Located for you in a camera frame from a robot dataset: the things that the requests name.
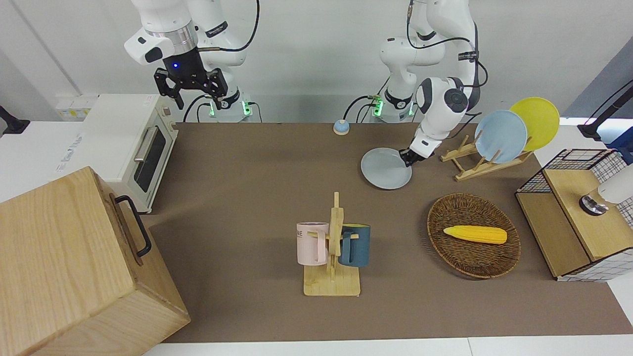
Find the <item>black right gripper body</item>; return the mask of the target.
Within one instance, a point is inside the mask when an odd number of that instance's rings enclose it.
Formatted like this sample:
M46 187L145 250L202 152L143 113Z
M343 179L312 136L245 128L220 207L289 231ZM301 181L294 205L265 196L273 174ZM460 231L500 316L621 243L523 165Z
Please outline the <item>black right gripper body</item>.
M207 72L197 47L183 54L165 57L162 61L168 72L168 78L176 88L208 92Z

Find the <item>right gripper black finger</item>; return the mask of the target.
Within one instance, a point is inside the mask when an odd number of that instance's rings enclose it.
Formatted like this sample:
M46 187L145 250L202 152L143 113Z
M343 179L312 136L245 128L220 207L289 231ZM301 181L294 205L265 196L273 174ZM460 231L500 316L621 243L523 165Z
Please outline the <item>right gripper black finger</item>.
M172 76L165 68L156 68L153 77L160 95L173 99L178 109L182 110L184 101L180 94L180 90L182 89L180 81L176 79L175 84L170 87L168 80L172 80Z
M212 98L218 110L223 110L223 98L228 93L228 83L221 68L207 72L207 94Z

